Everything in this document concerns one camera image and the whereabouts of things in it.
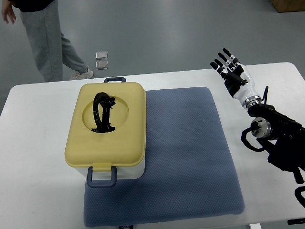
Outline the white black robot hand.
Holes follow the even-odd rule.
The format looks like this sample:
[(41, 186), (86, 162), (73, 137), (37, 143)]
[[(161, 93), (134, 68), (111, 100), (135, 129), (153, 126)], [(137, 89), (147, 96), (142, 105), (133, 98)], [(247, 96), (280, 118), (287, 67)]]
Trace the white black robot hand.
[(218, 56), (220, 59), (215, 59), (210, 65), (224, 80), (230, 96), (238, 100), (244, 109), (261, 103), (262, 98), (256, 92), (247, 68), (226, 48)]

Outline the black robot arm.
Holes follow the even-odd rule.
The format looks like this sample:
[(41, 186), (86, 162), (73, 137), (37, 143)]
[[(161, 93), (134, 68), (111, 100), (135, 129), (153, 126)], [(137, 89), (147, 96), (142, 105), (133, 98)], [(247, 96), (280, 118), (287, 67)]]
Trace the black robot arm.
[(254, 103), (248, 114), (254, 118), (249, 128), (241, 134), (243, 144), (255, 152), (267, 151), (267, 161), (282, 171), (292, 172), (297, 184), (295, 197), (305, 205), (305, 128), (295, 120), (275, 110), (267, 102), (268, 86), (265, 88), (263, 103)]

